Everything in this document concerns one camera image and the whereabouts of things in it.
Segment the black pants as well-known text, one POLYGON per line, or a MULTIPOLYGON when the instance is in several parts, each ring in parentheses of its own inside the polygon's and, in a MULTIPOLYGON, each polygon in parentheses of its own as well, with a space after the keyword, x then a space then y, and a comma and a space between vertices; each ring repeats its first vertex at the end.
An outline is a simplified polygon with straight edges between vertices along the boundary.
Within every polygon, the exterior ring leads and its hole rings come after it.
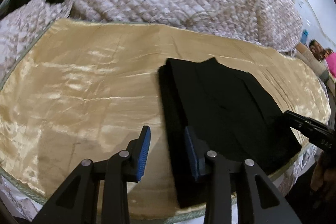
POLYGON ((226 159, 252 159, 266 174, 285 166, 301 145, 272 96, 250 73, 214 58, 191 62, 169 58, 159 68, 159 88, 171 170, 181 208, 204 203, 206 183, 195 178, 185 130, 226 159))

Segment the pink pillow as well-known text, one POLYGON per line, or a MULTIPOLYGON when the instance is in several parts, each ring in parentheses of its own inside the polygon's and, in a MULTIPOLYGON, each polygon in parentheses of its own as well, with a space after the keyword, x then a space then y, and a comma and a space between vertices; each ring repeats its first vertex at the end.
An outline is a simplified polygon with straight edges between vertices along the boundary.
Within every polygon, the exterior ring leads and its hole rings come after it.
POLYGON ((331 72, 332 76, 336 78, 336 53, 330 53, 326 57, 326 62, 329 67, 329 71, 331 72))

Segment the reclining person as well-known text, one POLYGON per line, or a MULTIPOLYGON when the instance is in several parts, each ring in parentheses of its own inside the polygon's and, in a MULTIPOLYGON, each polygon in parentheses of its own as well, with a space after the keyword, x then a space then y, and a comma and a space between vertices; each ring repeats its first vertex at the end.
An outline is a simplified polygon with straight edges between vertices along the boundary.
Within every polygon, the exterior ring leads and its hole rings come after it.
POLYGON ((295 49, 297 50, 297 57, 302 57, 304 63, 314 71, 322 82, 326 83, 333 78, 323 56, 324 48, 317 40, 311 40, 308 46, 298 43, 295 49))

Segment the golden satin bed sheet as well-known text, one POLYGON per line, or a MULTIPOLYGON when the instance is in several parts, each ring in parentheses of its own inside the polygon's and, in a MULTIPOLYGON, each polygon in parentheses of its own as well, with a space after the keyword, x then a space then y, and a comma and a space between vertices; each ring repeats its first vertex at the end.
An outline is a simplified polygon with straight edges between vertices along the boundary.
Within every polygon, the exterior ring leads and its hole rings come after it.
POLYGON ((281 110, 329 120, 328 98, 301 60, 269 47, 166 25, 60 19, 1 83, 1 174, 38 203, 82 159, 110 158, 151 128, 145 175, 128 184, 132 219, 180 222, 205 206, 178 206, 157 71, 166 59, 210 58, 251 73, 281 110))

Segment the blue bottle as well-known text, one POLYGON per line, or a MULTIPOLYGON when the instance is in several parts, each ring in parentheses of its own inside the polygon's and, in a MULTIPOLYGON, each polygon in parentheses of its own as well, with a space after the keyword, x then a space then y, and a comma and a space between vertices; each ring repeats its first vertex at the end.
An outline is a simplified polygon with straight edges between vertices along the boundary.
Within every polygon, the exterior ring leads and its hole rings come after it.
POLYGON ((304 29, 302 32, 301 40, 300 40, 302 44, 306 45, 308 35, 309 35, 309 32, 306 29, 304 29))

